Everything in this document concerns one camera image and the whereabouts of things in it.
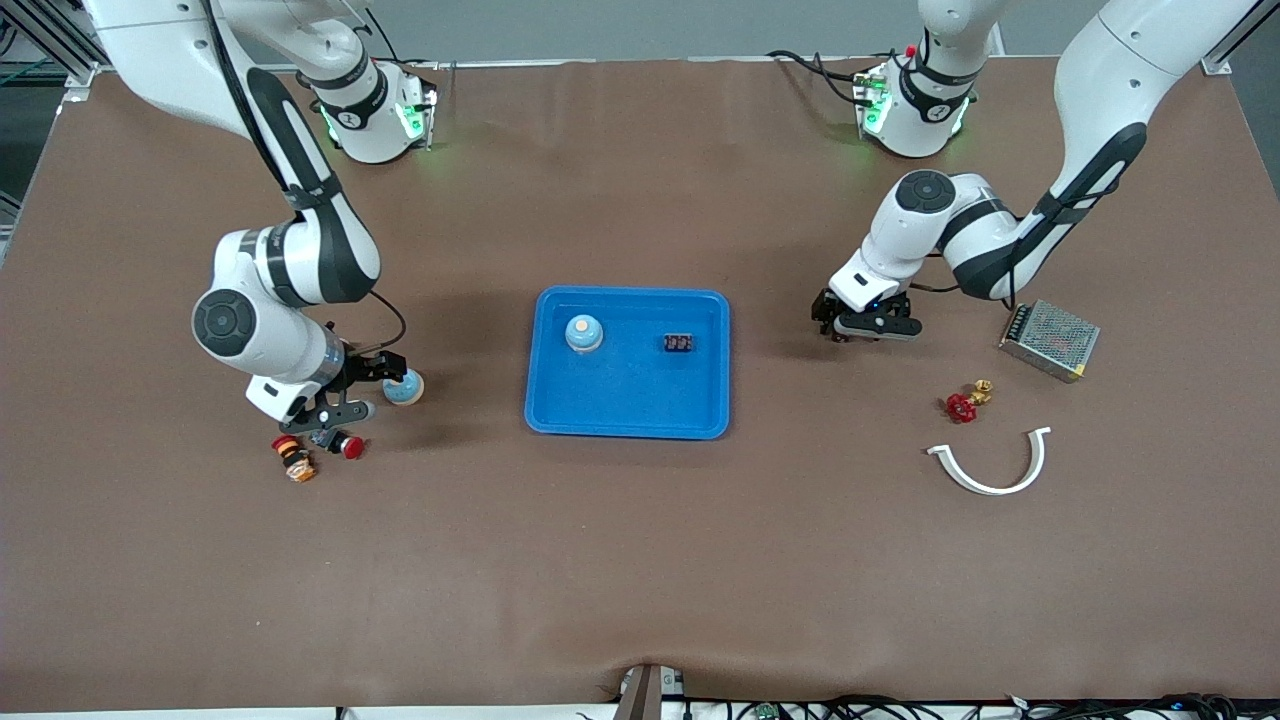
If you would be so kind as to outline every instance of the blue plastic tray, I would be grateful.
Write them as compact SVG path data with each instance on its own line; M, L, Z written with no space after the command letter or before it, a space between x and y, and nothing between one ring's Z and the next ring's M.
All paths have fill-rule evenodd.
M604 342L575 352L564 327L600 320ZM714 439L728 428L728 301L710 290L554 286L534 315L525 421L540 433ZM668 333L694 336L668 352Z

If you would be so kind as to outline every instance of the gray floor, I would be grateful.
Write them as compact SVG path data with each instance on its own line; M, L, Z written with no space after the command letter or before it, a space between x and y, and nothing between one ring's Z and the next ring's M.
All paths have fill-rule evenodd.
M1009 54L1061 53L1105 0L1023 0L1001 22ZM909 0L380 0L374 9L402 58L433 60L635 60L763 55L769 50L864 55L919 35ZM246 44L261 61L270 50ZM374 54L384 54L371 40ZM1240 104L1272 184L1280 184L1280 19L1233 60ZM61 92L0 87L0 188L22 196Z

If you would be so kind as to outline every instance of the light blue round object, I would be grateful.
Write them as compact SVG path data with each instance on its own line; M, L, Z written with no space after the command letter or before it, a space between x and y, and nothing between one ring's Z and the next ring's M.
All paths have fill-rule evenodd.
M564 325L564 342L577 352L590 352L604 342L604 328L590 315L577 315Z
M410 370L403 382L383 380L383 395L392 405L413 405L422 398L422 375Z

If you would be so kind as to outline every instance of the orange and black toy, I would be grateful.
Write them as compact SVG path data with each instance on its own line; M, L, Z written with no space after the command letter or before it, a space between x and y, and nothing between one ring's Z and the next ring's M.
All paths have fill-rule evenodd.
M271 448L280 455L284 461L284 473L296 483L305 483L315 477L316 469L311 464L311 452L302 446L302 441L293 436L280 436L271 443Z

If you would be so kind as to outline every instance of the perforated metal box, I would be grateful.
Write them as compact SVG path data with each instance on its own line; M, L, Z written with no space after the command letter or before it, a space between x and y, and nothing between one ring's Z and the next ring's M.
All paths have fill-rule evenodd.
M1100 332L1097 325L1037 300L1014 310L1000 348L1064 383L1074 383L1084 375Z

